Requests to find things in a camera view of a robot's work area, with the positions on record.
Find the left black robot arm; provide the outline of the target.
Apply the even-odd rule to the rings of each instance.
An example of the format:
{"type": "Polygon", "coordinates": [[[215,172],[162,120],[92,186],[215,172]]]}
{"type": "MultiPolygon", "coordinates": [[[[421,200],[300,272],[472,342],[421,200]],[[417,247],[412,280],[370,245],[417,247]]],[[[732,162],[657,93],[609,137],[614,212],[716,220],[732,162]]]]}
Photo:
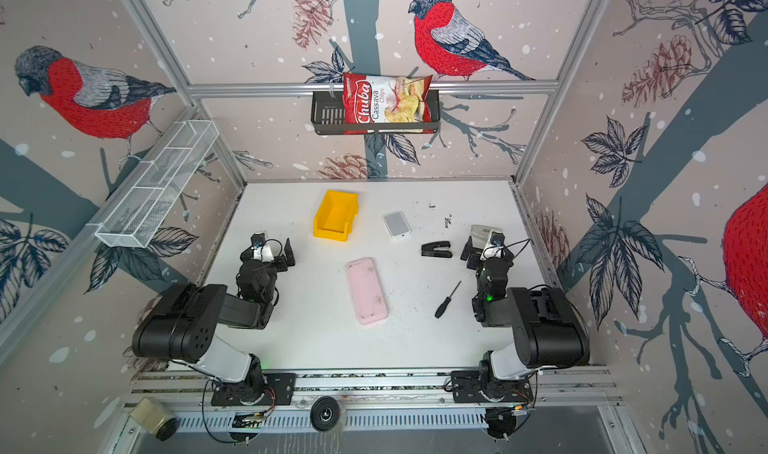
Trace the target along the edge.
{"type": "Polygon", "coordinates": [[[296,265],[288,240],[251,236],[240,255],[237,292],[222,284],[174,285],[140,322],[132,339],[139,358],[184,365],[206,376],[215,407],[288,406],[294,374],[267,374],[254,354],[235,348],[216,334],[220,325],[263,330],[279,303],[277,276],[296,265]]]}

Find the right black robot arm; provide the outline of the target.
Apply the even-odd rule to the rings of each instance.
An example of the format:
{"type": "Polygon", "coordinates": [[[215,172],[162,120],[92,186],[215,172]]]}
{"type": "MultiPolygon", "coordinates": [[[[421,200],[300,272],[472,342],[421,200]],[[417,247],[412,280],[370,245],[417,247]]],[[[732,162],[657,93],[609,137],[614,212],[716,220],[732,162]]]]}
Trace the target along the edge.
{"type": "Polygon", "coordinates": [[[486,352],[477,370],[450,374],[444,389],[456,403],[532,406],[535,389],[530,381],[539,372],[586,365],[590,359],[588,334],[561,289],[508,285],[516,255],[503,241],[504,236],[495,233],[490,245],[479,248],[468,239],[461,253],[461,260],[475,271],[475,320],[483,328],[510,330],[512,342],[486,352]]]}

